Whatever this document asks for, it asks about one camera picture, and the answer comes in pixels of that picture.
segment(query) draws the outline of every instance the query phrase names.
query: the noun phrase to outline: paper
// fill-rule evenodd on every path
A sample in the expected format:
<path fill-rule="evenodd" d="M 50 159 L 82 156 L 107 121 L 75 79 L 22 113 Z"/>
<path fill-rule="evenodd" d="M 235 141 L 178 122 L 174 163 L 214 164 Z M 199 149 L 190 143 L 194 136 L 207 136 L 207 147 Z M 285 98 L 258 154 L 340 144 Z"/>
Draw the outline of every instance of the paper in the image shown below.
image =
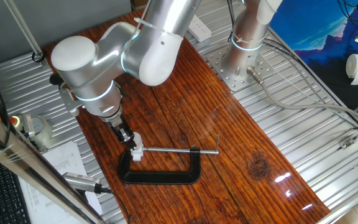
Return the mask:
<path fill-rule="evenodd" d="M 74 174 L 87 175 L 82 163 L 78 146 L 73 142 L 68 142 L 56 149 L 43 154 L 51 165 L 55 167 L 60 174 L 72 172 Z M 20 179 L 20 184 L 24 194 L 24 199 L 29 211 L 32 223 L 39 224 L 77 224 L 80 223 L 61 207 L 49 200 L 38 190 L 33 188 L 26 181 Z M 102 208 L 95 193 L 86 192 L 86 198 L 89 204 L 99 213 Z"/>

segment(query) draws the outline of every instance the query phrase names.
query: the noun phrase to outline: blue poster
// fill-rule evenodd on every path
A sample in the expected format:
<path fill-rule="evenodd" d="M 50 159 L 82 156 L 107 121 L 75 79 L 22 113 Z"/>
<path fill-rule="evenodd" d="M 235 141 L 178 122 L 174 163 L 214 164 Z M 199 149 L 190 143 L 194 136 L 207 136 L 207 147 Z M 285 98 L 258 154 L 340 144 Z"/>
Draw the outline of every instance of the blue poster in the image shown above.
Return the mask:
<path fill-rule="evenodd" d="M 358 19 L 358 10 L 347 9 Z M 345 105 L 358 107 L 358 86 L 350 85 L 346 75 L 347 58 L 358 54 L 358 26 L 344 16 L 336 0 L 283 0 L 271 27 Z"/>

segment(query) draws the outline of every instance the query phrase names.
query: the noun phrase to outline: wooden table surface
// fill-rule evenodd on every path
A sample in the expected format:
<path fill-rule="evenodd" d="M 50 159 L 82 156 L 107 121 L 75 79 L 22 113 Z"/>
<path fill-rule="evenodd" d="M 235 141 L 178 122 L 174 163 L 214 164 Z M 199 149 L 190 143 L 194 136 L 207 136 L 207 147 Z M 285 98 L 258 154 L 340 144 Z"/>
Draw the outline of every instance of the wooden table surface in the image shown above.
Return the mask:
<path fill-rule="evenodd" d="M 97 42 L 115 22 L 135 25 L 140 16 L 133 12 L 77 35 Z M 55 46 L 43 49 L 51 66 Z M 131 223 L 316 223 L 329 213 L 186 39 L 162 85 L 149 87 L 127 74 L 116 81 L 128 95 L 124 116 L 145 147 L 214 149 L 221 136 L 218 156 L 201 155 L 197 183 L 125 184 L 117 175 L 124 146 L 104 122 L 81 110 L 76 118 Z M 189 161 L 188 154 L 145 152 L 131 168 L 187 170 Z"/>

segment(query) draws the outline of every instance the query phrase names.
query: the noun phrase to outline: metal grating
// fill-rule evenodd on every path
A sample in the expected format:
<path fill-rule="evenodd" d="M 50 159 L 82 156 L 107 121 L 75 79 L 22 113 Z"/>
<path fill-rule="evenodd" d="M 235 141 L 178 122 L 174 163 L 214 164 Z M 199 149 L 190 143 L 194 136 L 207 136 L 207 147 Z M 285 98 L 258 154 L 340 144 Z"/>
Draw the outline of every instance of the metal grating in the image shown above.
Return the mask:
<path fill-rule="evenodd" d="M 234 1 L 233 8 L 236 16 L 245 9 L 240 1 Z M 214 51 L 228 44 L 232 25 L 227 3 L 223 0 L 204 0 L 196 15 L 211 29 L 212 37 L 201 43 L 190 33 L 186 34 L 186 38 L 208 61 Z M 279 39 L 271 33 L 268 38 Z M 309 105 L 315 101 L 338 104 L 336 96 L 322 86 L 324 84 L 320 84 L 318 78 L 302 69 L 299 72 L 287 56 L 266 45 L 262 47 L 261 54 L 275 69 L 274 73 L 263 78 L 276 99 L 289 105 Z M 329 223 L 358 203 L 358 143 L 346 150 L 339 146 L 340 141 L 355 131 L 354 122 L 342 118 L 349 118 L 346 114 L 339 116 L 324 108 L 279 108 L 256 82 L 246 82 L 246 87 L 233 92 L 233 95 L 333 211 L 324 222 Z"/>
<path fill-rule="evenodd" d="M 233 2 L 233 8 L 236 16 L 244 10 L 239 1 Z M 226 1 L 203 0 L 196 15 L 211 29 L 212 37 L 205 42 L 197 42 L 190 33 L 185 36 L 206 59 L 211 52 L 227 45 L 231 20 Z M 335 96 L 319 84 L 318 78 L 304 71 L 299 72 L 285 57 L 266 46 L 261 53 L 276 71 L 264 79 L 278 100 L 293 105 L 315 103 L 313 100 L 336 103 Z M 51 69 L 42 68 L 30 56 L 27 54 L 0 64 L 0 86 L 9 114 L 30 113 L 46 118 L 53 127 L 53 144 L 49 149 L 67 141 L 76 142 L 88 175 L 100 178 L 103 185 L 107 185 L 76 119 L 66 111 L 57 88 L 48 82 Z M 346 150 L 339 148 L 339 141 L 355 131 L 352 124 L 326 109 L 278 108 L 252 80 L 233 94 L 333 211 L 326 222 L 341 216 L 358 203 L 358 143 Z M 99 201 L 105 220 L 126 222 L 112 195 L 100 195 Z"/>
<path fill-rule="evenodd" d="M 42 67 L 31 59 L 32 54 L 23 55 L 0 64 L 0 90 L 10 116 L 15 114 L 36 114 L 44 117 L 53 129 L 48 150 L 68 141 L 77 143 L 89 176 L 108 183 L 96 161 L 84 134 L 75 119 L 65 108 L 56 86 L 49 83 L 52 70 Z M 124 216 L 111 194 L 99 194 L 103 220 L 109 223 L 126 223 Z"/>

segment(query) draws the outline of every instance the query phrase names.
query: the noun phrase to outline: electrical outlet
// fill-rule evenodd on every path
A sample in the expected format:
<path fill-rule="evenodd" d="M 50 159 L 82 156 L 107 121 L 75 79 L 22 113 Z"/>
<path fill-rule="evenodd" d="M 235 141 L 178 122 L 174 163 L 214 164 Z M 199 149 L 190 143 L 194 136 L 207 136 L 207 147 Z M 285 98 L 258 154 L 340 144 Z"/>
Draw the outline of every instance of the electrical outlet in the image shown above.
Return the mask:
<path fill-rule="evenodd" d="M 211 30 L 206 27 L 196 15 L 194 15 L 193 20 L 189 25 L 189 32 L 196 38 L 196 40 L 198 40 L 198 42 L 205 41 L 212 35 Z"/>

